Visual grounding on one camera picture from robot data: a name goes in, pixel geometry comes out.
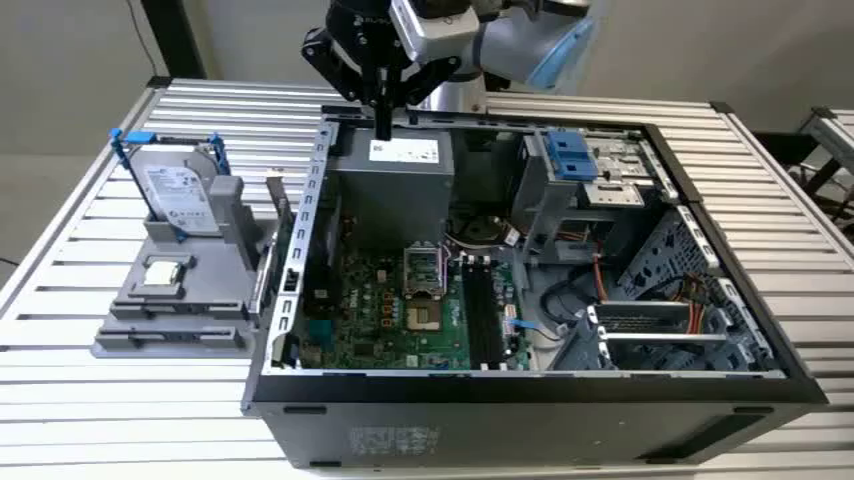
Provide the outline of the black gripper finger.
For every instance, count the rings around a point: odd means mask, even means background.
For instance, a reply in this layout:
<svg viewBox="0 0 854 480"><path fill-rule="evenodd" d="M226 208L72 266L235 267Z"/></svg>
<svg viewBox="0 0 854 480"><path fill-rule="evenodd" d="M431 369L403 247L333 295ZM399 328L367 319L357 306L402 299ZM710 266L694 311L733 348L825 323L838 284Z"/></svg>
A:
<svg viewBox="0 0 854 480"><path fill-rule="evenodd" d="M393 113L406 105L419 104L438 86L447 81L462 65L459 56L427 62L406 79L402 78L406 63L402 56L390 64L386 77L386 139L391 139Z"/></svg>
<svg viewBox="0 0 854 480"><path fill-rule="evenodd" d="M386 101L379 70L367 67L359 73L337 53L334 38L325 28L313 28L302 44L302 56L323 79L351 102L358 101L374 111L375 138L386 139Z"/></svg>

